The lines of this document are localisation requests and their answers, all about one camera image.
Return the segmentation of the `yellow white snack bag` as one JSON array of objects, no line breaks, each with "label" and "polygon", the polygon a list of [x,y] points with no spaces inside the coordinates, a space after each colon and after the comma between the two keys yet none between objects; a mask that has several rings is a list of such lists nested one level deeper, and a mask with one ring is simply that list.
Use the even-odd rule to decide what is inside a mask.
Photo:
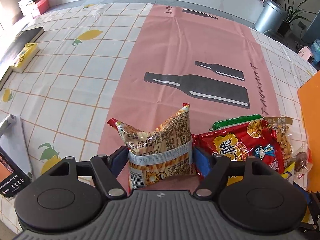
[{"label": "yellow white snack bag", "polygon": [[285,168],[284,172],[281,174],[281,177],[288,181],[291,185],[294,182],[294,175],[295,175],[295,161],[290,161],[287,163],[287,167]]}]

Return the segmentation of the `pink small heater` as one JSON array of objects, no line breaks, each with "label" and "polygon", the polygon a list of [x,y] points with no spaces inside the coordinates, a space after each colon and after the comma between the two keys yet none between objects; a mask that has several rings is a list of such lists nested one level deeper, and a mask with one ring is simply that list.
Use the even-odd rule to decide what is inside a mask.
[{"label": "pink small heater", "polygon": [[309,47],[303,47],[298,52],[298,56],[300,56],[301,58],[303,58],[305,61],[307,61],[310,64],[312,64],[314,61],[313,54],[312,54],[311,49]]}]

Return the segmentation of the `yellow bean snack pack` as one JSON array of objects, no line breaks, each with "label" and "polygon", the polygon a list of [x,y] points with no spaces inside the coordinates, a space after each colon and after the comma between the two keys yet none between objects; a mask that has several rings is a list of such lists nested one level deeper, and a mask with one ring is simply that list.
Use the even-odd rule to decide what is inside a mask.
[{"label": "yellow bean snack pack", "polygon": [[293,152],[291,145],[292,134],[290,133],[293,119],[287,116],[265,116],[264,120],[268,122],[268,126],[274,131],[274,137],[280,145],[284,161],[289,160]]}]

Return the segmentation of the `pink bottle-print cloth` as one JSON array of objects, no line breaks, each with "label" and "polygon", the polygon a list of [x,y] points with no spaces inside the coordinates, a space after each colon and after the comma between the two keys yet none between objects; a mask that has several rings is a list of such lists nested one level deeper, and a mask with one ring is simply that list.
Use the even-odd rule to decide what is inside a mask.
[{"label": "pink bottle-print cloth", "polygon": [[249,27],[154,5],[107,117],[152,131],[184,103],[190,105],[193,134],[208,132],[223,119],[280,114],[263,52]]}]

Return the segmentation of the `red noodle snack bag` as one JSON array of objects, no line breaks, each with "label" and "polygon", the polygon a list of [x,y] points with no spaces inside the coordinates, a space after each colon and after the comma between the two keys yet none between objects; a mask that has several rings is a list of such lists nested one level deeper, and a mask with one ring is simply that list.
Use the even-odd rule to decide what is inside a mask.
[{"label": "red noodle snack bag", "polygon": [[195,146],[210,155],[220,154],[231,161],[245,161],[247,157],[254,156],[279,174],[285,170],[276,131],[264,119],[199,134]]}]

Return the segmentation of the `green sausage stick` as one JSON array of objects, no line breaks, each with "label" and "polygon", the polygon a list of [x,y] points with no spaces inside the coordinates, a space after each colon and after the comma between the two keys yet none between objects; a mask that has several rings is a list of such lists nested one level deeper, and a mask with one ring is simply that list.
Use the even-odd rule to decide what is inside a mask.
[{"label": "green sausage stick", "polygon": [[217,131],[219,129],[223,129],[226,127],[228,128],[228,127],[245,124],[255,120],[261,120],[262,118],[263,117],[260,114],[253,114],[253,115],[244,115],[244,116],[239,116],[235,118],[220,120],[213,123],[209,131]]}]

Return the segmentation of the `silver trash can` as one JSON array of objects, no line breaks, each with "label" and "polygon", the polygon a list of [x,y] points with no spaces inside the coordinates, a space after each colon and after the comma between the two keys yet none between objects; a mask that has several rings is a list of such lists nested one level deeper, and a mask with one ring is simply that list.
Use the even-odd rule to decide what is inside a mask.
[{"label": "silver trash can", "polygon": [[255,30],[260,33],[277,31],[286,18],[286,11],[272,0],[265,1],[263,7],[254,25]]}]

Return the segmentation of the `yellow tissue pack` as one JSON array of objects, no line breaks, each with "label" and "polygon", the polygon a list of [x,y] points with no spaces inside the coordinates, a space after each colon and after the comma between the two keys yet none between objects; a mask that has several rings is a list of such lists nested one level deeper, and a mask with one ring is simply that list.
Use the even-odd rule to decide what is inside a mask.
[{"label": "yellow tissue pack", "polygon": [[38,53],[39,46],[37,43],[26,43],[24,48],[15,57],[14,61],[10,65],[13,72],[23,73],[30,61]]}]

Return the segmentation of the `brown fries snack bag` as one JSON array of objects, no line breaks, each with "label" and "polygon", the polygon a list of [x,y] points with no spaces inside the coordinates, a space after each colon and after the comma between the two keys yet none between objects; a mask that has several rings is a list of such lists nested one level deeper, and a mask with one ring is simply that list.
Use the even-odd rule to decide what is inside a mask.
[{"label": "brown fries snack bag", "polygon": [[107,123],[116,129],[129,149],[129,189],[151,186],[172,176],[196,174],[190,105],[185,103],[154,131],[146,132],[116,119]]}]

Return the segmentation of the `small red-top snack packet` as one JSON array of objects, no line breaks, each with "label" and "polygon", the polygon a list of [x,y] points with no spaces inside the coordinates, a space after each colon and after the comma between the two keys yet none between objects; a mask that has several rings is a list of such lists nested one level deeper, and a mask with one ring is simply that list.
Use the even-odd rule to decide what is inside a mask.
[{"label": "small red-top snack packet", "polygon": [[294,150],[292,159],[295,162],[295,172],[298,174],[306,174],[313,167],[311,151],[307,144],[303,144]]}]

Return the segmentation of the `black book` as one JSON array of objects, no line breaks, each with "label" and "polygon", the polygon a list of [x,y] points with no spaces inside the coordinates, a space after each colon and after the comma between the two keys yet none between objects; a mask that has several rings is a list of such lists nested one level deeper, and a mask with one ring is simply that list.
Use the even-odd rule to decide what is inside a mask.
[{"label": "black book", "polygon": [[43,27],[20,31],[12,44],[1,58],[1,89],[12,73],[10,68],[13,60],[19,55],[20,51],[27,43],[35,42],[44,33]]}]

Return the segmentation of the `red white storage box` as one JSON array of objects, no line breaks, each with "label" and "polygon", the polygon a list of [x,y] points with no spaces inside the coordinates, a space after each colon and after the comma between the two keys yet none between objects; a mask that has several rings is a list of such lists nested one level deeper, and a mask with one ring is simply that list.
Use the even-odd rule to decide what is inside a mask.
[{"label": "red white storage box", "polygon": [[18,4],[22,15],[25,17],[36,18],[37,16],[43,15],[49,9],[48,0],[21,0]]}]

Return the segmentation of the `phone on stand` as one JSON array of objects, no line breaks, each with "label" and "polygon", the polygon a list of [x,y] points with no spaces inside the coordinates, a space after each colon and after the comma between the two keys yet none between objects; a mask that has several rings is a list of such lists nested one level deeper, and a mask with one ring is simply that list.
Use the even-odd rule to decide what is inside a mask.
[{"label": "phone on stand", "polygon": [[20,116],[7,115],[1,121],[1,195],[14,198],[33,181]]}]

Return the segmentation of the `orange cardboard box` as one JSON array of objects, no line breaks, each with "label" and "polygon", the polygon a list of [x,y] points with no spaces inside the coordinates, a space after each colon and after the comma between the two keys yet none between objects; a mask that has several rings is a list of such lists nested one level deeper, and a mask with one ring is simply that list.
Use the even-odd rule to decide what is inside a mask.
[{"label": "orange cardboard box", "polygon": [[308,175],[308,190],[319,191],[319,115],[320,115],[320,73],[317,72],[298,90],[308,148],[311,152],[313,167]]}]

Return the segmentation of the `blue water jug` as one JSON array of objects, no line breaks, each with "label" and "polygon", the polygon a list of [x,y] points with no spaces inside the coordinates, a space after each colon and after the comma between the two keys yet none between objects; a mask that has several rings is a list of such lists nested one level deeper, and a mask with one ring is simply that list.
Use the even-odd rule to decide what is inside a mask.
[{"label": "blue water jug", "polygon": [[316,39],[310,47],[310,50],[313,55],[313,62],[314,66],[319,66],[320,62],[320,39]]}]

